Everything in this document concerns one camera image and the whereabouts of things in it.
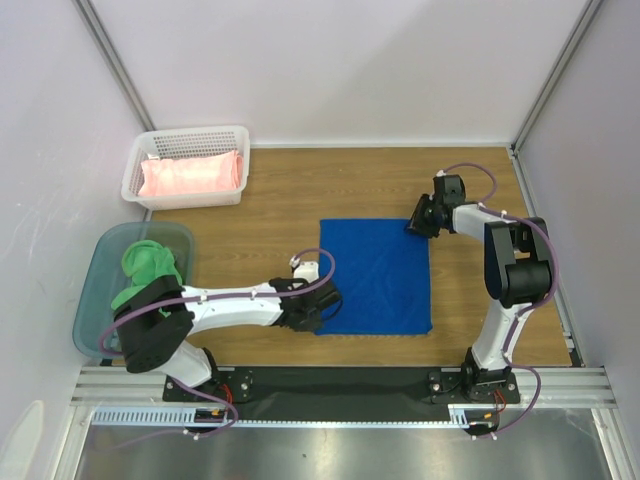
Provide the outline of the white perforated plastic basket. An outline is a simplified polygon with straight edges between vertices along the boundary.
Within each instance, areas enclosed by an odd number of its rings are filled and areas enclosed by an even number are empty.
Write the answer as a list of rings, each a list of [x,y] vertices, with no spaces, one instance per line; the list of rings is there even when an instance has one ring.
[[[145,132],[132,146],[121,196],[151,211],[236,205],[249,168],[243,126]]]

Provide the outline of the pink towel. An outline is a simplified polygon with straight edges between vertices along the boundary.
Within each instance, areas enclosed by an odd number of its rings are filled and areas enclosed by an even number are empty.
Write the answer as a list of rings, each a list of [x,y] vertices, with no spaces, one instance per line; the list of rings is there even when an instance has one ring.
[[[174,160],[148,159],[141,163],[142,197],[219,193],[241,186],[243,157],[237,150],[211,157]]]

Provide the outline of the green towel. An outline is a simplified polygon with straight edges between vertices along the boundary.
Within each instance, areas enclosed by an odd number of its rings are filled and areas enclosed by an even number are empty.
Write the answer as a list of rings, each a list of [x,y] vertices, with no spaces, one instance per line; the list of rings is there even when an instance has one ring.
[[[153,240],[142,240],[131,244],[123,254],[121,268],[125,276],[130,279],[130,286],[112,300],[113,311],[162,276],[173,276],[179,285],[183,283],[183,277],[176,268],[175,257],[171,250]]]

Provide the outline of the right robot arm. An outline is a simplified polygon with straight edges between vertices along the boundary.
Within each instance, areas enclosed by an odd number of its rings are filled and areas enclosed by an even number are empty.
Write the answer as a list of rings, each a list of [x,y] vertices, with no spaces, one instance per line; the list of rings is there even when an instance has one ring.
[[[489,309],[453,386],[455,395],[481,402],[508,386],[513,350],[526,321],[553,299],[558,286],[556,254],[543,219],[519,218],[467,200],[458,175],[441,171],[433,187],[431,194],[420,197],[406,231],[426,239],[443,231],[462,234],[484,248]]]

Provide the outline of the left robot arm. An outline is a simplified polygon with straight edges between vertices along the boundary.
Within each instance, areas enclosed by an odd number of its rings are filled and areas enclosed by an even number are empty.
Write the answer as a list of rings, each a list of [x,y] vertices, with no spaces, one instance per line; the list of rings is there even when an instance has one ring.
[[[220,388],[213,355],[188,338],[237,326],[283,327],[315,332],[343,299],[332,280],[274,278],[251,287],[201,289],[170,275],[139,289],[114,312],[126,370],[160,372],[185,385],[199,400]]]

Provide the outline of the blue towel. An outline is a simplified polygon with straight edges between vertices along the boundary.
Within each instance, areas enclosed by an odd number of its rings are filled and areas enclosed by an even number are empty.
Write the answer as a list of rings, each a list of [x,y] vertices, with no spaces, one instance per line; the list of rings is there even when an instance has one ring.
[[[336,263],[332,281],[342,306],[323,314],[316,334],[429,333],[431,278],[426,238],[409,233],[406,219],[323,219],[319,246]]]

